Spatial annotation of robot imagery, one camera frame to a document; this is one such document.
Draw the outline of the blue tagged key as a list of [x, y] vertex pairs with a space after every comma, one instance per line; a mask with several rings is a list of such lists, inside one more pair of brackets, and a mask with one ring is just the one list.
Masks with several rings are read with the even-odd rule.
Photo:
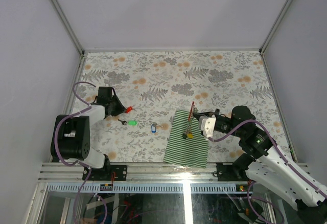
[[161, 129], [161, 128], [162, 128], [161, 124], [157, 124], [157, 123], [152, 123], [151, 124], [151, 132], [152, 133], [158, 132], [158, 130]]

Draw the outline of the red handled silver keyring carabiner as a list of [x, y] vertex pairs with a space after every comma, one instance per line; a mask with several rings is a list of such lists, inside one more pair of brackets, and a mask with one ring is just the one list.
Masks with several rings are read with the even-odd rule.
[[187, 123], [187, 127], [186, 130], [184, 131], [184, 133], [188, 133], [191, 132], [192, 133], [192, 125], [193, 125], [193, 112], [196, 111], [196, 107], [195, 107], [195, 102], [193, 101], [191, 104], [191, 109], [189, 112], [189, 116], [188, 116], [188, 123]]

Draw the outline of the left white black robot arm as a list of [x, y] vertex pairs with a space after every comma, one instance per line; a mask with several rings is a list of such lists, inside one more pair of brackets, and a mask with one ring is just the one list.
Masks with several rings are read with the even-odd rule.
[[107, 117], [116, 117], [126, 111], [113, 87], [99, 87], [95, 102], [72, 115], [58, 115], [51, 143], [51, 155], [67, 166], [77, 163], [94, 169], [100, 180], [111, 177], [108, 156], [91, 146], [90, 129]]

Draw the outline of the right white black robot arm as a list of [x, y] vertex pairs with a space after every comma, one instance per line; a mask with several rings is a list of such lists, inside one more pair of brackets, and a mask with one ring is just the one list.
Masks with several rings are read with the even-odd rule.
[[248, 107], [234, 107], [230, 117], [221, 115], [218, 109], [204, 113], [194, 111], [193, 116], [199, 121], [203, 136], [211, 142], [223, 141], [228, 136], [240, 139], [247, 162], [233, 167], [236, 179], [258, 182], [296, 211], [326, 207], [326, 186], [286, 155]]

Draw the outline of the red tagged key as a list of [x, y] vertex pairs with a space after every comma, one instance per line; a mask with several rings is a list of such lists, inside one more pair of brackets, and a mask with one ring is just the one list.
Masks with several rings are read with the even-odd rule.
[[126, 108], [125, 113], [129, 113], [129, 112], [131, 112], [132, 110], [133, 110], [133, 107], [130, 106], [130, 107]]

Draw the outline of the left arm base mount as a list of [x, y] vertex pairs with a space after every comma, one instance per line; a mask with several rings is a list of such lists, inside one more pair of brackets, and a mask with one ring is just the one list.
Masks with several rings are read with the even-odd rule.
[[105, 156], [104, 166], [96, 169], [91, 168], [88, 181], [125, 181], [127, 178], [127, 165], [112, 164], [108, 156]]

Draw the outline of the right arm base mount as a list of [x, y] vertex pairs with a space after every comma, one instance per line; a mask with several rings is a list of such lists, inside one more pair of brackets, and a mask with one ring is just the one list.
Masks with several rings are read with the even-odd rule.
[[244, 153], [232, 163], [216, 163], [216, 170], [212, 173], [221, 182], [248, 181], [246, 170], [255, 159]]

